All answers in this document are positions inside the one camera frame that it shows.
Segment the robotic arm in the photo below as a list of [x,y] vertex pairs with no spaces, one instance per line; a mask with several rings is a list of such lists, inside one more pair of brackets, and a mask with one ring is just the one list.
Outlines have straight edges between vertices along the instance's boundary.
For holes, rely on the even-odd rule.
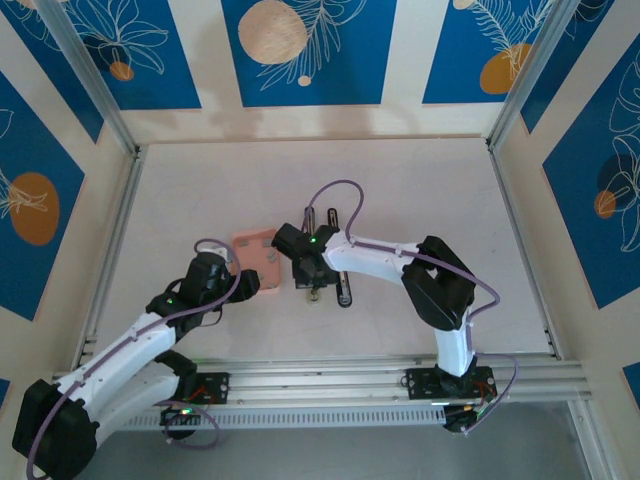
[[[357,272],[402,285],[418,316],[435,329],[438,363],[430,369],[435,373],[429,373],[427,383],[448,397],[473,393],[476,358],[466,322],[475,283],[465,278],[473,278],[471,272],[441,239],[429,236],[419,244],[393,244],[347,238],[345,232],[327,225],[311,235],[284,224],[272,245],[291,259],[303,283],[315,288],[335,284],[337,272]],[[426,255],[449,268],[410,254]],[[228,296],[235,281],[238,286]],[[228,302],[241,302],[259,288],[255,271],[243,270],[236,279],[222,257],[199,252],[186,276],[156,296],[112,346],[58,383],[39,380],[27,390],[13,448],[29,457],[35,446],[35,465],[54,480],[74,478],[129,418],[150,405],[182,400],[193,393],[195,364],[170,349],[201,325],[207,311],[221,308],[207,310],[208,305],[226,296]]]
[[404,286],[418,316],[435,329],[443,383],[449,384],[452,394],[468,390],[475,361],[466,318],[475,284],[447,269],[401,255],[403,251],[422,253],[471,275],[440,238],[429,236],[419,244],[356,237],[349,241],[336,227],[322,225],[311,235],[286,223],[276,233],[273,246],[291,259],[296,272],[307,276],[305,283],[318,288],[335,283],[335,272],[362,273]]
[[[242,302],[257,293],[258,274],[243,270],[239,275],[239,279],[232,276],[219,255],[199,252],[186,276],[171,282],[134,325],[102,353],[56,384],[38,380],[27,389],[13,448],[29,457],[34,443],[39,443],[35,465],[54,480],[72,479],[109,435],[131,417],[163,400],[182,400],[191,395],[196,365],[170,349],[201,325],[205,313],[222,308],[219,305],[207,310],[206,306],[222,299],[236,280],[238,286],[228,302]],[[163,321],[169,316],[173,319]],[[69,391],[72,393],[55,410]],[[51,418],[49,426],[37,442],[47,417]]]

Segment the leaf drawing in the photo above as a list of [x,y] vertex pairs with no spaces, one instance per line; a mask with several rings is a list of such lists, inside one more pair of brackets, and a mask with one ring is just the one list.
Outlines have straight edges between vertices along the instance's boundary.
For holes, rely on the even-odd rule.
[[316,73],[331,61],[332,52],[340,52],[342,43],[338,27],[356,18],[367,2],[359,0],[357,7],[348,14],[346,6],[352,1],[292,0],[290,4],[282,1],[302,20],[306,30],[306,44],[295,58],[265,65],[258,74],[258,77],[265,78],[260,90],[266,90],[280,81],[291,84],[298,80],[301,85],[302,80],[310,83]]
[[[14,112],[11,110],[0,109],[0,140],[2,140],[11,128],[13,114]],[[15,185],[12,185],[4,173],[2,173],[2,170],[0,170],[0,219],[6,217],[12,209],[14,209],[16,213],[19,212],[21,206],[46,212],[47,207],[43,205],[46,198],[46,193],[43,195],[30,195]]]
[[[59,51],[36,10],[17,0],[2,1],[27,32]],[[61,5],[99,69],[122,81],[133,78],[133,65],[164,73],[164,63],[154,48],[167,41],[169,32],[138,19],[138,0],[67,0]]]
[[522,15],[516,15],[511,0],[475,0],[468,9],[476,15],[480,32],[491,40],[494,50],[509,59],[510,78],[514,79],[524,63],[524,45],[540,29],[556,0],[532,0]]
[[598,195],[596,213],[622,213],[620,251],[630,253],[640,248],[640,51],[622,76],[609,130],[615,134],[617,172]]
[[573,12],[573,17],[569,21],[567,28],[564,32],[572,39],[576,39],[576,32],[578,24],[581,22],[597,22],[598,19],[604,14],[607,9],[607,5],[611,0],[592,0],[585,2],[582,0]]

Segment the metal bracket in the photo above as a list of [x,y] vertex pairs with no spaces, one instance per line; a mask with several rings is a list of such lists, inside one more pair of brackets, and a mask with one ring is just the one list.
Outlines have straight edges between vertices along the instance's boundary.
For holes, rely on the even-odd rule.
[[226,372],[196,374],[195,390],[185,401],[194,405],[226,405],[229,377]]
[[[409,400],[440,400],[450,397],[443,386],[435,368],[410,368],[407,370],[403,386],[409,392]],[[493,370],[490,367],[476,367],[471,376],[468,391],[459,398],[475,400],[484,398],[492,401],[497,395]]]

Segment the wall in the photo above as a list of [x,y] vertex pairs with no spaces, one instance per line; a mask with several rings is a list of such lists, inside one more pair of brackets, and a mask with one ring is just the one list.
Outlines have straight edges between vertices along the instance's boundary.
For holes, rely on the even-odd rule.
[[[63,96],[73,96],[56,81],[52,63],[61,54],[24,4],[1,0],[0,10]],[[61,6],[134,137],[146,144],[486,134],[553,4],[69,0]],[[93,119],[83,120],[95,130]]]
[[[558,177],[548,177],[542,167],[543,162],[551,158],[551,153],[557,151],[559,142],[565,142],[563,138],[565,134],[569,135],[566,133],[568,129],[571,127],[570,132],[573,132],[578,128],[581,122],[576,118],[590,99],[600,98],[594,93],[640,34],[638,18],[640,4],[637,1],[616,0],[532,133],[528,133],[524,122],[518,118],[497,150],[521,223],[525,247],[541,283],[553,323],[559,330],[566,354],[582,362],[628,478],[640,477],[640,458],[637,455],[640,414],[622,368],[640,360],[640,291],[631,291],[610,303],[599,302],[598,295],[594,296],[593,287],[590,288],[585,276],[588,272],[586,262],[593,257],[589,258],[584,252],[580,257],[576,254],[574,243],[581,239],[570,236],[575,235],[575,231],[567,229],[571,222],[565,222],[558,208],[556,197],[559,192],[554,195],[550,188],[557,183]],[[613,101],[606,102],[603,107],[607,111],[600,117],[591,118],[594,125],[607,132],[608,111],[612,105]],[[579,197],[583,192],[583,185],[577,180],[581,172],[591,168],[594,162],[602,164],[606,157],[600,156],[596,140],[589,133],[582,132],[580,143],[574,146],[569,148],[569,153],[563,150],[563,157],[558,161],[561,165],[572,165],[565,166],[560,172],[564,172],[567,180],[576,179],[573,184],[568,182],[568,185],[573,185],[569,196]],[[554,180],[553,185],[550,185],[549,178]],[[598,205],[597,201],[594,202],[598,193],[595,179],[587,190],[592,195],[584,199],[585,209],[597,219],[595,215],[598,212],[594,211],[594,205]],[[582,234],[583,237],[590,235],[595,238],[592,251],[600,252],[596,258],[602,255],[599,248],[608,242],[606,229],[610,226],[604,220],[598,225],[601,227]],[[638,253],[629,252],[626,261],[627,272],[624,273],[616,274],[602,268],[602,275],[610,273],[609,287],[621,285],[626,275],[635,275],[637,280]]]
[[[24,462],[11,449],[22,395],[36,379],[51,378],[54,371],[66,370],[70,366],[130,160],[106,127],[97,137],[97,143],[94,143],[2,14],[0,45],[0,72],[84,174],[79,195],[75,204],[72,202],[73,210],[66,230],[59,232],[64,236],[34,318],[24,318],[0,308],[0,378],[11,382],[0,411],[0,477],[12,478],[11,475]],[[6,93],[6,89],[3,90],[0,98],[4,99]],[[21,128],[21,119],[16,114],[14,120],[11,128]],[[44,141],[39,130],[29,130],[27,133],[34,145]],[[30,145],[20,149],[20,152],[28,151],[31,151]],[[42,160],[44,164],[53,161],[48,158],[22,158],[14,155],[15,151],[2,152],[0,164],[5,171],[19,167],[17,163],[20,162]],[[62,202],[63,192],[67,188],[65,177],[56,187]],[[7,252],[7,245],[15,237],[15,232],[10,229],[12,221],[10,215],[0,219],[5,228],[0,236],[5,255],[2,258],[5,260],[12,253],[16,256],[22,254],[22,251]],[[0,273],[2,282],[11,282],[12,278],[21,279],[25,275],[24,271],[5,267],[3,265]]]

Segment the screw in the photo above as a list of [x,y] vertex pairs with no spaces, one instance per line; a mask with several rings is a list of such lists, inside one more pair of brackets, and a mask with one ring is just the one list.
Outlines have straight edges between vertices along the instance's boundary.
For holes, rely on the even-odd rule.
[[309,302],[311,305],[316,305],[318,302],[320,302],[321,298],[322,297],[319,290],[312,288],[307,291],[307,302]]

